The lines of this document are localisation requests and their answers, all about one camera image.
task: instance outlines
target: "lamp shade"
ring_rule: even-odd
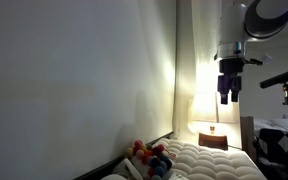
[[[195,94],[189,116],[193,121],[219,122],[216,93],[199,92]]]
[[[220,123],[236,123],[240,117],[240,110],[238,103],[229,103],[227,105],[221,104],[221,98],[217,98],[217,114]]]

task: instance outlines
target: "curtain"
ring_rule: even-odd
[[[215,92],[218,63],[214,61],[219,42],[222,0],[192,0],[196,61],[196,92]]]

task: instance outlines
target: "plush toy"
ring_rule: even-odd
[[[156,147],[146,146],[141,140],[136,140],[133,147],[126,149],[125,158],[133,163],[143,179],[160,180],[172,167],[172,161],[164,154],[164,151],[174,156],[162,144]]]

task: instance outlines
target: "bed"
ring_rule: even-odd
[[[172,167],[163,175],[163,180],[174,177],[177,180],[265,180],[266,177],[244,151],[224,151],[197,144],[161,138],[152,143],[153,147],[163,145],[169,153],[166,156],[172,162]],[[143,179],[147,177],[148,169],[145,169],[141,160],[132,157],[132,164],[138,170]],[[113,171],[107,167],[100,168],[112,174],[120,174],[130,177],[131,173],[121,161]],[[99,174],[89,173],[79,180],[101,179]]]
[[[288,114],[283,118],[241,117],[242,149],[272,179],[288,179]]]
[[[162,144],[176,154],[172,168],[163,179],[173,173],[198,180],[266,179],[243,151],[223,151],[164,138],[156,144]]]

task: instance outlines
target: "quilted mattress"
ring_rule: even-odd
[[[169,177],[177,173],[192,180],[266,179],[244,151],[223,151],[164,138],[155,144],[163,144],[176,155]]]

